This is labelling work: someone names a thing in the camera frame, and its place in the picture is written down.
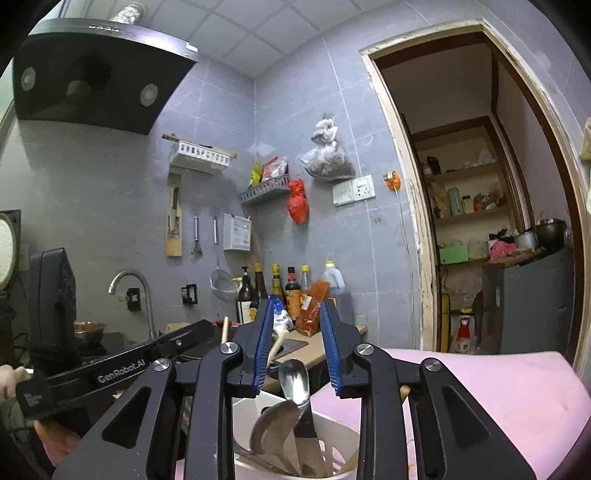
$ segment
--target ceiling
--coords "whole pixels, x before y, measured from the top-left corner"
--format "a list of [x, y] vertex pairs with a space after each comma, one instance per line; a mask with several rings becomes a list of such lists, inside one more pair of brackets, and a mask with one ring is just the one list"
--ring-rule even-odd
[[[139, 1], [147, 9], [143, 27], [186, 40], [255, 77], [319, 32], [390, 0]], [[90, 0], [83, 16], [104, 20], [130, 2]]]

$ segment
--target gray tiled wall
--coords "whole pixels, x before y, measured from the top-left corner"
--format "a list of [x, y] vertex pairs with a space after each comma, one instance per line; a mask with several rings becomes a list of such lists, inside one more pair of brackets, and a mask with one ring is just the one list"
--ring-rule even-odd
[[[168, 152], [162, 133], [238, 152], [222, 177], [183, 170], [183, 256], [164, 254], [169, 203]], [[248, 186], [254, 141], [254, 81], [207, 58], [193, 67], [158, 117], [152, 132], [137, 135], [58, 122], [18, 122], [0, 157], [0, 210], [22, 209], [23, 240], [31, 253], [66, 247], [77, 282], [78, 318], [106, 322], [131, 339], [147, 337], [145, 310], [127, 311], [107, 294], [121, 268], [136, 268], [150, 282], [157, 328], [169, 322], [233, 315], [234, 306], [212, 298], [216, 265], [212, 216], [243, 215], [238, 193]], [[200, 216], [203, 257], [191, 255], [193, 216]], [[233, 273], [245, 254], [220, 254]], [[23, 273], [25, 287], [27, 273]], [[197, 283], [199, 305], [183, 307], [181, 286]], [[140, 286], [124, 279], [119, 293]], [[14, 291], [23, 328], [22, 291]]]
[[[318, 276], [326, 259], [335, 260], [354, 294], [356, 321], [366, 323], [369, 340], [381, 346], [418, 346], [417, 246], [407, 192], [402, 189], [399, 198], [381, 179], [401, 167], [359, 50], [417, 28], [476, 18], [489, 21], [533, 68], [579, 148], [591, 83], [560, 34], [527, 0], [389, 2], [323, 32], [256, 79], [256, 141], [290, 159], [291, 174], [305, 180], [310, 202], [303, 226], [289, 218], [285, 199], [258, 208], [265, 264], [285, 269], [310, 263]], [[331, 186], [312, 180], [295, 161], [312, 148], [310, 135], [323, 112], [334, 116], [337, 140], [358, 174], [372, 175], [376, 198], [334, 207]]]

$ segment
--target pink cloth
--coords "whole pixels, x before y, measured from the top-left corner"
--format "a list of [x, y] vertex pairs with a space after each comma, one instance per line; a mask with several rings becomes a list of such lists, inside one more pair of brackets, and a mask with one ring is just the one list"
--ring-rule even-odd
[[[491, 356], [399, 349], [387, 352], [414, 363], [430, 356], [443, 361], [499, 424], [538, 480], [546, 480], [554, 472], [591, 416], [589, 394], [556, 352]], [[404, 407], [409, 474], [416, 479], [408, 402]], [[359, 429], [361, 402], [339, 399], [330, 385], [312, 396], [312, 409]]]
[[508, 244], [502, 240], [495, 242], [491, 247], [491, 260], [506, 257], [507, 255], [517, 252], [517, 245]]

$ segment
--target electrical outlet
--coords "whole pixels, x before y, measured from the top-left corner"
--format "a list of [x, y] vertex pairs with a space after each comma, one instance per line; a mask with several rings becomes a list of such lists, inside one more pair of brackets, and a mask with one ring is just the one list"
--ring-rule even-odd
[[353, 179], [351, 182], [353, 183], [354, 201], [358, 202], [375, 197], [374, 181], [371, 175], [366, 175], [360, 179]]

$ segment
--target person's hand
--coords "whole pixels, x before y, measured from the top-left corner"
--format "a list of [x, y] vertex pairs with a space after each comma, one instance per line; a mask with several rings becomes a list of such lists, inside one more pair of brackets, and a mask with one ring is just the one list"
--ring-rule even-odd
[[33, 427], [55, 465], [59, 465], [80, 441], [77, 434], [53, 420], [34, 420]]
[[14, 370], [10, 365], [0, 367], [0, 401], [14, 398], [17, 396], [15, 387], [17, 383], [26, 380], [31, 375], [25, 370], [25, 367], [18, 367]]

